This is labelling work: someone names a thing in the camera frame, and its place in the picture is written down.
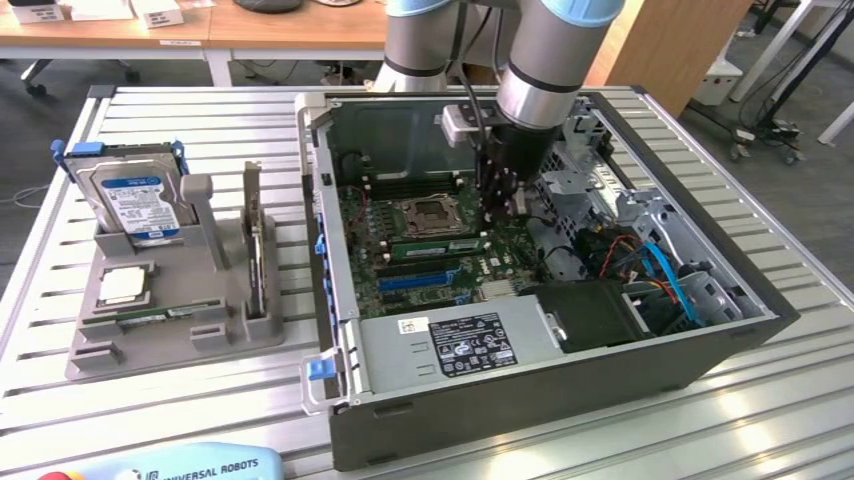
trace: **aluminum table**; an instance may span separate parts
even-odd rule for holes
[[[597,90],[803,313],[763,347],[729,359],[683,391],[337,472],[328,419],[305,415],[298,385],[300,360],[318,350],[298,89],[119,88],[113,98],[87,100],[73,141],[181,138],[191,171],[214,175],[220,217],[238,215],[244,162],[264,164],[288,340],[240,359],[98,383],[66,381],[95,221],[78,189],[58,174],[0,303],[0,477],[33,479],[75,461],[203,440],[277,449],[288,478],[854,475],[852,293],[655,100],[628,88]],[[47,161],[49,155],[34,152],[34,158]],[[651,182],[621,145],[616,160],[633,182]]]

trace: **hard drive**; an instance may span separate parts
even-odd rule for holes
[[[181,197],[187,173],[181,144],[75,145],[65,168],[93,206],[103,233],[127,233],[135,246],[182,240],[181,227],[198,223]]]

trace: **wooden desk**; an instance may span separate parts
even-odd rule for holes
[[[185,24],[147,30],[139,20],[71,21],[21,25],[0,0],[0,58],[73,60],[206,60],[211,10],[185,11]],[[27,69],[26,84],[41,68]]]
[[[185,11],[185,24],[147,30],[141,21],[103,20],[73,22],[66,11],[65,22],[29,23],[21,25],[6,0],[0,0],[0,45],[7,57],[10,46],[38,47],[110,47],[162,48],[179,41],[183,47],[206,47],[211,29],[211,9],[197,8]]]
[[[250,12],[232,1],[211,10],[214,48],[384,50],[386,45],[386,9],[374,0],[344,8],[305,0],[300,10],[282,15]]]
[[[210,49],[214,85],[232,86],[232,60],[382,60],[386,7],[364,0],[334,8],[305,0],[281,15],[254,13],[232,0],[213,9]]]

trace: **blue pcie slot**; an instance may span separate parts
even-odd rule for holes
[[[442,273],[432,273],[414,277],[397,277],[380,279],[380,291],[404,290],[408,288],[445,287],[454,283],[454,277],[461,272],[462,267]]]

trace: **blue cable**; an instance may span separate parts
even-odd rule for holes
[[[677,294],[677,298],[683,303],[683,308],[685,308],[685,316],[689,317],[689,320],[699,324],[701,327],[707,326],[707,322],[704,322],[700,318],[697,318],[697,314],[695,313],[695,306],[692,305],[692,301],[689,297],[683,292],[683,287],[680,286],[680,279],[677,278],[676,273],[673,273],[673,269],[671,268],[671,262],[668,261],[668,257],[665,256],[665,252],[659,248],[652,242],[647,242],[644,244],[647,249],[653,253],[659,264],[663,266],[663,270],[665,271],[665,275],[668,275],[668,280],[671,281],[671,288],[673,288],[675,293]]]
[[[644,268],[647,269],[647,274],[656,278],[656,270],[653,269],[653,262],[651,262],[651,259],[644,257],[641,259],[641,263],[644,263]]]

